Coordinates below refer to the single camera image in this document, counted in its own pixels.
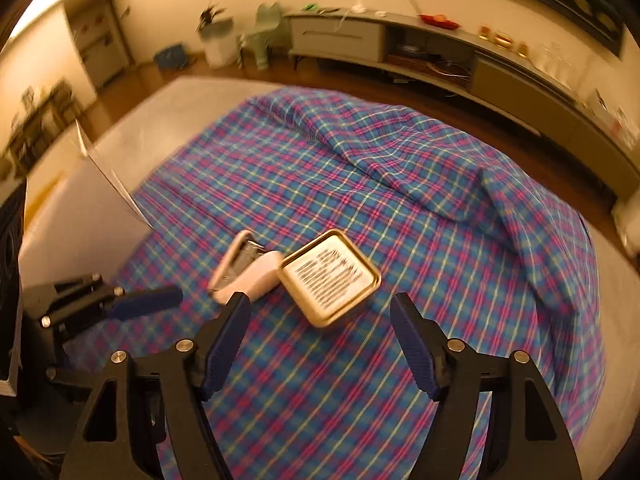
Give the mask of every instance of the plaid tablecloth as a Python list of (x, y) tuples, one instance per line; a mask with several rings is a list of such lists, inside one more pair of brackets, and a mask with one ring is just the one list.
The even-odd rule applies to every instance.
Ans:
[[(591, 241), (577, 212), (507, 156), (401, 106), (284, 88), (252, 98), (164, 163), (135, 195), (155, 227), (120, 273), (127, 289), (178, 283), (179, 311), (104, 322), (73, 341), (75, 366), (147, 354), (192, 336), (219, 306), (205, 286), (234, 235), (270, 249), (344, 230), (383, 276), (360, 317), (320, 332), (279, 287), (254, 315), (224, 389), (206, 405), (237, 480), (401, 479), (435, 405), (390, 326), (406, 291), (480, 352), (525, 349), (577, 441), (604, 356)], [(474, 478), (489, 412), (478, 407), (463, 478)], [(167, 478), (178, 478), (168, 442)]]

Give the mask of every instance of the wooden floor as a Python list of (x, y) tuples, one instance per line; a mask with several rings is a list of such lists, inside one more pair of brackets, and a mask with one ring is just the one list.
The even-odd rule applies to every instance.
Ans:
[(540, 184), (580, 211), (624, 253), (609, 213), (614, 196), (567, 153), (462, 97), (448, 96), (445, 91), (423, 83), (394, 83), (391, 76), (377, 70), (319, 63), (315, 59), (303, 59), (294, 70), (293, 63), (286, 57), (274, 57), (271, 67), (263, 72), (255, 69), (251, 59), (243, 69), (233, 65), (211, 70), (201, 57), (180, 71), (160, 71), (154, 64), (146, 64), (119, 76), (98, 94), (98, 101), (87, 110), (83, 121), (87, 134), (92, 140), (98, 139), (137, 104), (181, 75), (333, 89), (370, 101), (410, 106), (509, 155)]

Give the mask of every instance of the red tray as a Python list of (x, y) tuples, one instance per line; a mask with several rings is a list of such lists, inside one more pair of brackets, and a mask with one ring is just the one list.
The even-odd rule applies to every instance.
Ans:
[(434, 27), (448, 28), (449, 30), (456, 30), (460, 26), (459, 23), (452, 22), (451, 20), (439, 22), (435, 20), (433, 16), (430, 16), (428, 14), (419, 14), (419, 16), (420, 16), (420, 19), (423, 20), (425, 23), (428, 23), (429, 25), (433, 25)]

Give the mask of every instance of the green chair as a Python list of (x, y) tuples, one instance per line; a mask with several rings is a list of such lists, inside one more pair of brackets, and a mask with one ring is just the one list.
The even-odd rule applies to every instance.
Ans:
[(271, 7), (261, 4), (255, 13), (255, 25), (252, 30), (238, 37), (238, 66), (244, 65), (242, 51), (253, 51), (258, 70), (269, 67), (268, 50), (273, 45), (290, 46), (289, 25), (284, 19), (282, 7), (275, 2)]

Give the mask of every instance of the metal screw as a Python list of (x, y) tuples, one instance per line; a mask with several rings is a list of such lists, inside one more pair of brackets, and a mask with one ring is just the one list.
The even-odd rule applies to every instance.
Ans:
[(192, 348), (193, 341), (191, 339), (180, 339), (180, 341), (175, 344), (175, 349), (178, 352), (188, 352)]
[(526, 364), (529, 362), (529, 354), (523, 352), (522, 350), (518, 350), (513, 353), (513, 358), (516, 359), (517, 362)]
[(447, 343), (447, 347), (452, 352), (462, 352), (465, 349), (465, 343), (460, 339), (450, 339)]
[(124, 350), (116, 350), (113, 354), (111, 354), (111, 362), (112, 363), (121, 363), (124, 359), (127, 358), (127, 353)]

